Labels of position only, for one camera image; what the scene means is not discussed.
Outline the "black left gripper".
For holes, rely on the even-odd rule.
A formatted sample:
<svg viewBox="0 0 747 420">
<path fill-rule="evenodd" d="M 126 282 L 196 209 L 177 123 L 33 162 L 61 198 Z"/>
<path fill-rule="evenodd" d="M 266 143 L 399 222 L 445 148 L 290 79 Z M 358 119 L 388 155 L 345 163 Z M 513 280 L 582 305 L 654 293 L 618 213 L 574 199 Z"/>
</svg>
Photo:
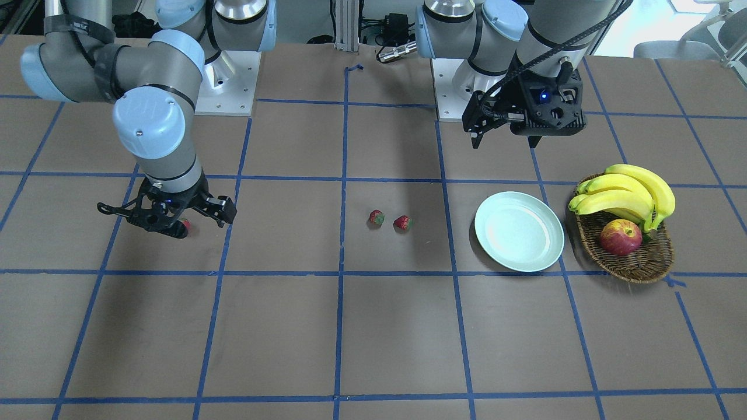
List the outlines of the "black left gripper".
<svg viewBox="0 0 747 420">
<path fill-rule="evenodd" d="M 560 67 L 555 76 L 539 75 L 530 69 L 511 68 L 487 93 L 472 93 L 462 114 L 464 132 L 473 149 L 483 136 L 502 127 L 568 127 L 570 125 L 570 69 Z M 541 135 L 528 136 L 536 149 Z"/>
</svg>

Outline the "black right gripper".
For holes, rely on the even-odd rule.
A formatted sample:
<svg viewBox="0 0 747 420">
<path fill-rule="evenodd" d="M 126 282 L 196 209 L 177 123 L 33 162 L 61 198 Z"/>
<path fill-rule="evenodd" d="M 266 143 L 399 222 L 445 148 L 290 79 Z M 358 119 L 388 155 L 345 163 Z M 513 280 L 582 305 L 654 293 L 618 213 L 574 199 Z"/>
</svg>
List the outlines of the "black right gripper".
<svg viewBox="0 0 747 420">
<path fill-rule="evenodd" d="M 198 178 L 194 186 L 179 192 L 166 193 L 155 188 L 149 179 L 144 179 L 139 187 L 138 196 L 128 205 L 133 208 L 126 210 L 125 220 L 131 225 L 146 231 L 157 231 L 164 236 L 184 239 L 189 235 L 181 225 L 179 219 L 189 208 L 205 217 L 205 200 L 212 197 L 209 194 L 208 181 L 204 175 Z"/>
</svg>

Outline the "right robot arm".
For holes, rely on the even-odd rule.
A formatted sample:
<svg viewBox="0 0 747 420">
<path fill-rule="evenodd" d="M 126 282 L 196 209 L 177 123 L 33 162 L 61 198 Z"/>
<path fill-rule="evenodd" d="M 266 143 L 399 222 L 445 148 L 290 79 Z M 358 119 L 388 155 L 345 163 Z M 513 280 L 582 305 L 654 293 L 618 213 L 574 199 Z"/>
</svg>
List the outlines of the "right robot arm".
<svg viewBox="0 0 747 420">
<path fill-rule="evenodd" d="M 115 41 L 111 8 L 46 2 L 45 39 L 22 53 L 23 79 L 43 99 L 114 105 L 117 135 L 145 178 L 133 200 L 99 212 L 177 239 L 189 233 L 189 208 L 233 223 L 232 199 L 209 191 L 192 127 L 197 115 L 251 113 L 261 53 L 277 42 L 277 3 L 157 1 L 161 29 L 146 46 Z"/>
</svg>

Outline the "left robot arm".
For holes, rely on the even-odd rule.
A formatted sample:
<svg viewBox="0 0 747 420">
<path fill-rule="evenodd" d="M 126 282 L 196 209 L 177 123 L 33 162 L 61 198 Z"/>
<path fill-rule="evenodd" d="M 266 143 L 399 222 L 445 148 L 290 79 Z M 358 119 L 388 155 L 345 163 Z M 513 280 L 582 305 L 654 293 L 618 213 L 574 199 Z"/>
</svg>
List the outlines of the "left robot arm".
<svg viewBox="0 0 747 420">
<path fill-rule="evenodd" d="M 507 125 L 534 148 L 546 136 L 587 127 L 579 63 L 630 1 L 425 1 L 414 28 L 418 53 L 460 59 L 460 120 L 478 148 Z"/>
</svg>

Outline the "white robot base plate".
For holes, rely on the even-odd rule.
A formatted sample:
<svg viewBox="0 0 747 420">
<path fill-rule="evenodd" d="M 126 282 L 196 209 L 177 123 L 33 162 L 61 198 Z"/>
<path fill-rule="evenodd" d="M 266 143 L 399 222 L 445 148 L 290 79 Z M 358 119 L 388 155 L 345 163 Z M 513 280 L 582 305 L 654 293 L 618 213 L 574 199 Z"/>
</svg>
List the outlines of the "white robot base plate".
<svg viewBox="0 0 747 420">
<path fill-rule="evenodd" d="M 250 117 L 262 53 L 221 51 L 204 66 L 196 115 Z"/>
</svg>

